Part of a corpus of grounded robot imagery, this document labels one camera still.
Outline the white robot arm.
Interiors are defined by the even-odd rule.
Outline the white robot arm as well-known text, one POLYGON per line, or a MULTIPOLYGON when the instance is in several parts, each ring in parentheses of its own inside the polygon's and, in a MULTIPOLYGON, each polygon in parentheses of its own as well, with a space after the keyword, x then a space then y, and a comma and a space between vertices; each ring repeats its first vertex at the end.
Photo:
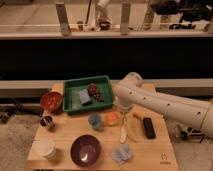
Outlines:
POLYGON ((213 138, 213 104, 210 102, 146 90, 136 72, 120 80, 114 87, 114 94, 122 111, 127 112, 137 104, 213 138))

